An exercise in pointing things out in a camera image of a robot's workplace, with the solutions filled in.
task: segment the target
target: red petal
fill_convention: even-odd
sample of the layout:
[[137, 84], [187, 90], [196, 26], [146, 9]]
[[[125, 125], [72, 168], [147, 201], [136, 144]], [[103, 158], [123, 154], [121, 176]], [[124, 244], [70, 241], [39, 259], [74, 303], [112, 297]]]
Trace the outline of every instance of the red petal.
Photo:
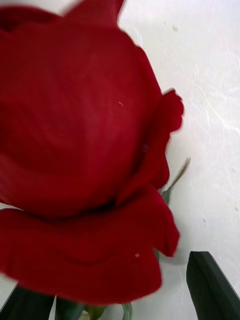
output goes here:
[[146, 140], [146, 150], [136, 174], [128, 181], [118, 197], [124, 202], [135, 189], [147, 182], [161, 188], [168, 181], [169, 168], [166, 160], [166, 146], [170, 133], [178, 130], [182, 123], [184, 106], [174, 90], [162, 96]]
[[0, 199], [54, 219], [114, 200], [161, 99], [115, 28], [27, 24], [0, 51]]
[[95, 26], [115, 26], [124, 0], [85, 0], [65, 15], [68, 20]]
[[0, 211], [0, 272], [27, 288], [91, 305], [127, 303], [161, 285], [153, 247], [173, 255], [179, 233], [153, 187], [131, 202], [53, 223]]
[[24, 5], [9, 5], [0, 7], [0, 30], [9, 32], [25, 23], [35, 22], [45, 24], [52, 22], [57, 15]]

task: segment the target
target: white surface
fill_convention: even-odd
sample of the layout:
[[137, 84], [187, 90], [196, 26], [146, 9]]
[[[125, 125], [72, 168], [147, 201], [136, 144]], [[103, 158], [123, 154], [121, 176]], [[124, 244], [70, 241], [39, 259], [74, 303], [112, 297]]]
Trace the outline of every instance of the white surface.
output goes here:
[[[69, 1], [22, 3], [59, 11]], [[122, 13], [120, 25], [146, 51], [162, 90], [174, 87], [184, 99], [184, 126], [167, 151], [171, 176], [192, 159], [172, 195], [178, 253], [161, 262], [164, 285], [134, 303], [134, 319], [197, 319], [185, 279], [190, 250], [210, 251], [240, 295], [239, 17], [239, 0], [128, 0]], [[0, 280], [0, 305], [12, 287]]]

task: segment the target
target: red rose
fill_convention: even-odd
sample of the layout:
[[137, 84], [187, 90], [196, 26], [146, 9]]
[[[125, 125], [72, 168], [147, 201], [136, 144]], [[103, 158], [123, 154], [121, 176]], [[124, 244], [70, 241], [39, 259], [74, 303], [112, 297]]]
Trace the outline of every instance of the red rose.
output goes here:
[[161, 285], [179, 233], [156, 188], [183, 104], [117, 27], [123, 0], [64, 17], [0, 10], [0, 272], [91, 305]]

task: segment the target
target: textured wall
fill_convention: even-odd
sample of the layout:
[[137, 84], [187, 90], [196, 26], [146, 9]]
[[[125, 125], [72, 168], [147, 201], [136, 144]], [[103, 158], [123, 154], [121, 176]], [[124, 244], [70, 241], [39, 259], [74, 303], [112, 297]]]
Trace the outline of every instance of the textured wall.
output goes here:
[[[53, 11], [69, 3], [0, 0], [17, 2]], [[178, 252], [162, 258], [164, 285], [134, 303], [134, 319], [197, 319], [185, 279], [190, 250], [210, 251], [240, 295], [239, 17], [239, 0], [128, 0], [122, 13], [120, 25], [145, 49], [162, 90], [174, 87], [184, 99], [184, 126], [167, 152], [171, 176], [192, 159], [172, 195]], [[12, 286], [0, 280], [0, 305]]]

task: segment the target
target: flower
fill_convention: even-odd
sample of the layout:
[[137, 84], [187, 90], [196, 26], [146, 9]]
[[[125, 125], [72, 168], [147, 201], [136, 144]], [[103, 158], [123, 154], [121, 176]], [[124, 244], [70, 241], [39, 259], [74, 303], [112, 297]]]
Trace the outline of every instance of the flower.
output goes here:
[[157, 191], [183, 104], [162, 94], [143, 50], [117, 26], [123, 0], [64, 17], [0, 9], [0, 272], [91, 305], [162, 282], [179, 232]]

